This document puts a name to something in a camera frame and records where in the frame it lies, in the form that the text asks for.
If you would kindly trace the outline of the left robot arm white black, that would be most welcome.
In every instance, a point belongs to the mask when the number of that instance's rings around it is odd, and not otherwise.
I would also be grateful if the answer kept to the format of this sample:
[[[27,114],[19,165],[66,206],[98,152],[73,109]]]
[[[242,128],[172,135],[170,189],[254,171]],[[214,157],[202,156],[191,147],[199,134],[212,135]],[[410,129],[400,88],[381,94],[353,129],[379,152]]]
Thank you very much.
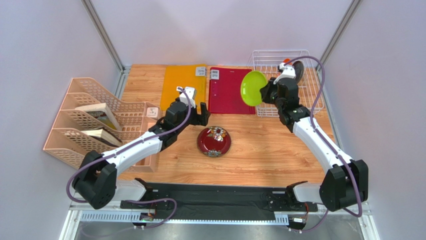
[[[140,200],[146,191],[143,184],[137,180],[120,183],[118,176],[140,160],[170,147],[187,126],[207,126],[210,115],[204,102],[199,106],[184,101],[173,102],[166,115],[141,137],[103,153],[88,152],[66,184],[67,196],[76,203],[87,203],[95,210],[111,201]]]

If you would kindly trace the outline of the red floral plate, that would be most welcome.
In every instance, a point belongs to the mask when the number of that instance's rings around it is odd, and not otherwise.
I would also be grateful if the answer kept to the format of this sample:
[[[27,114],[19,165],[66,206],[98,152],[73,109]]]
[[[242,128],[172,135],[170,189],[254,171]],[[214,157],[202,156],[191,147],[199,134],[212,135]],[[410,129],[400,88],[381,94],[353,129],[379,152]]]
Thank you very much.
[[[197,137],[198,150],[207,157],[218,158],[231,148],[232,139],[227,130],[220,126],[204,128]]]

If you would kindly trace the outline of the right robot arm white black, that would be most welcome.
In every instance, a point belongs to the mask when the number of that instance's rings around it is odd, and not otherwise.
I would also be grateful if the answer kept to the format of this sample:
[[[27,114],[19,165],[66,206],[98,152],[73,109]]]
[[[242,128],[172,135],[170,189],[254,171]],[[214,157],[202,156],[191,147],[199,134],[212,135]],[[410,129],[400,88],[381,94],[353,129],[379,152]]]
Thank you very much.
[[[296,202],[324,205],[329,211],[349,211],[357,205],[363,214],[362,203],[368,199],[369,168],[362,160],[344,153],[321,129],[312,113],[299,103],[299,87],[292,78],[271,78],[260,89],[263,102],[273,104],[281,123],[309,148],[322,166],[322,183],[307,181],[289,185],[287,189]]]

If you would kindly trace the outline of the lime green plate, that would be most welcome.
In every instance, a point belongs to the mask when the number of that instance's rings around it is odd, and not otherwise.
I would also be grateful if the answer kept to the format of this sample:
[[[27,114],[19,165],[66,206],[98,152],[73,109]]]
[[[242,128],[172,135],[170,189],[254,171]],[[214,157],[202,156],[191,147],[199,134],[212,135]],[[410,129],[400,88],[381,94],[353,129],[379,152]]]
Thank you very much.
[[[240,86],[240,96],[243,102],[250,107],[261,104],[261,89],[268,84],[265,75],[260,71],[250,71],[247,73]]]

